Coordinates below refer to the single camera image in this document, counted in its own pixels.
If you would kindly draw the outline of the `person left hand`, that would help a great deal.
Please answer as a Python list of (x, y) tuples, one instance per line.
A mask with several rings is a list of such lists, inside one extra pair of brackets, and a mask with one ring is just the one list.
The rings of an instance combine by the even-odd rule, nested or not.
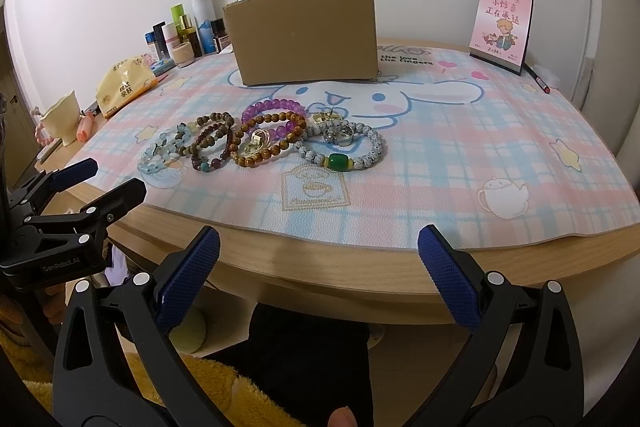
[(66, 311), (65, 285), (50, 286), (44, 290), (44, 293), (46, 294), (42, 307), (44, 316), (51, 324), (61, 324)]

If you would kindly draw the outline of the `person right hand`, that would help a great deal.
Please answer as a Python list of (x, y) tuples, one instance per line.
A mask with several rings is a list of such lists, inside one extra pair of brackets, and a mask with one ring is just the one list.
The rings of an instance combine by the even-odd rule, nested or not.
[(331, 414), (328, 427), (357, 427), (357, 420), (349, 407), (340, 407)]

